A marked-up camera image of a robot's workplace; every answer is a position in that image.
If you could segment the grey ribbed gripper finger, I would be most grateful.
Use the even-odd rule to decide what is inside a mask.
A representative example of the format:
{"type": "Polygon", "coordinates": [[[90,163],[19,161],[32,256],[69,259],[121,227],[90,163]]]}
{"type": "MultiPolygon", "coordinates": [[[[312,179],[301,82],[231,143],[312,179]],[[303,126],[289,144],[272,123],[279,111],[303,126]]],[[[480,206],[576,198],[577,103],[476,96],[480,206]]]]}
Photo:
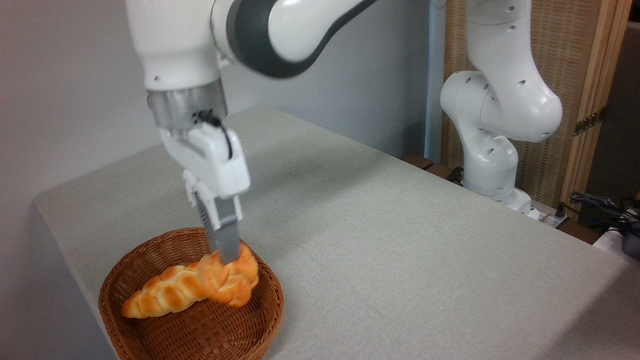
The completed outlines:
{"type": "Polygon", "coordinates": [[[192,207],[195,207],[198,210],[199,218],[205,230],[206,239],[208,240],[208,243],[210,244],[210,246],[214,246],[215,245],[214,232],[213,232],[214,230],[211,225],[210,215],[208,214],[207,207],[205,206],[205,203],[199,196],[199,193],[195,187],[198,184],[198,180],[187,169],[183,171],[182,176],[183,176],[183,180],[185,181],[185,191],[186,191],[189,203],[192,207]]]}
{"type": "Polygon", "coordinates": [[[236,203],[238,197],[219,197],[205,201],[205,233],[210,245],[218,251],[223,265],[231,264],[240,257],[238,223],[242,219],[236,203]]]}

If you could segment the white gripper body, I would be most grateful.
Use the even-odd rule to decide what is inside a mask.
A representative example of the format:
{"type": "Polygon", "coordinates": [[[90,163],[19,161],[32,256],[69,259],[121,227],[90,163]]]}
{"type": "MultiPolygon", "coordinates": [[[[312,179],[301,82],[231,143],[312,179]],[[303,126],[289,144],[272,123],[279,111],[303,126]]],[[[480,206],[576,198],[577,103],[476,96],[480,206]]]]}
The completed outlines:
{"type": "Polygon", "coordinates": [[[187,131],[160,127],[158,132],[170,157],[215,198],[230,199],[249,190],[249,169],[233,130],[202,121],[187,131]]]}

